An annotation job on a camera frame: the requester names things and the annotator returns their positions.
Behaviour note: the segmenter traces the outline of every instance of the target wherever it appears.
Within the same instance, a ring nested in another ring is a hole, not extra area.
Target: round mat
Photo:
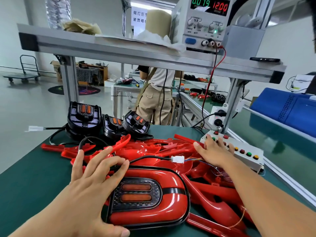
[[[93,95],[99,93],[101,90],[95,87],[91,86],[79,86],[79,95],[80,96],[85,96],[85,95]],[[64,87],[63,86],[56,86],[56,87],[51,87],[48,89],[49,92],[57,94],[57,95],[64,95]]]

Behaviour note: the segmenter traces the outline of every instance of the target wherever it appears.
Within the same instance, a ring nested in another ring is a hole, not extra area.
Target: hand cart
[[[23,58],[24,56],[34,58],[33,64],[23,63],[22,59],[24,59]],[[4,75],[3,77],[8,78],[10,82],[13,82],[13,79],[21,79],[22,83],[27,83],[28,79],[30,79],[30,78],[34,78],[35,81],[38,81],[38,77],[40,76],[40,73],[39,73],[39,69],[37,67],[36,58],[32,55],[21,55],[20,56],[20,63],[22,66],[23,73],[11,73],[8,75]]]

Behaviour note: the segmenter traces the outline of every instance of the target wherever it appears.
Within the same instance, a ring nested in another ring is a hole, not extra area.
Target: metal shelf
[[[178,53],[175,50],[154,44],[95,37],[44,27],[18,24],[18,31],[20,34],[31,34],[32,39],[37,40],[39,52],[57,55],[145,65],[207,75],[210,74],[215,60],[215,55],[212,54],[194,51]],[[22,45],[22,48],[33,51],[30,47],[32,44],[34,43]],[[283,65],[226,57],[216,68],[214,75],[269,82],[274,71],[284,72],[285,69],[286,66]]]

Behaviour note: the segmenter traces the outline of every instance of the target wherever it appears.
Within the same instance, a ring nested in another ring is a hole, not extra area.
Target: digital display
[[[229,0],[192,0],[191,9],[226,16],[229,2]]]

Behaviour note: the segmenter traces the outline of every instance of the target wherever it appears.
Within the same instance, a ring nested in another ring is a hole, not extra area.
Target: red wire
[[[222,61],[223,61],[223,60],[225,59],[225,57],[226,57],[226,50],[225,50],[225,48],[224,48],[223,46],[221,46],[220,48],[223,48],[223,49],[224,49],[225,54],[224,54],[223,59],[221,59],[221,61],[212,69],[211,76],[210,76],[210,80],[209,80],[209,83],[208,83],[208,85],[207,85],[207,88],[206,88],[206,91],[205,91],[204,100],[203,100],[203,104],[202,104],[202,115],[203,115],[205,100],[206,100],[207,93],[208,93],[209,88],[210,88],[210,84],[211,84],[211,82],[212,82],[212,77],[213,77],[214,71],[215,71],[216,67],[218,67],[218,65],[221,64]]]

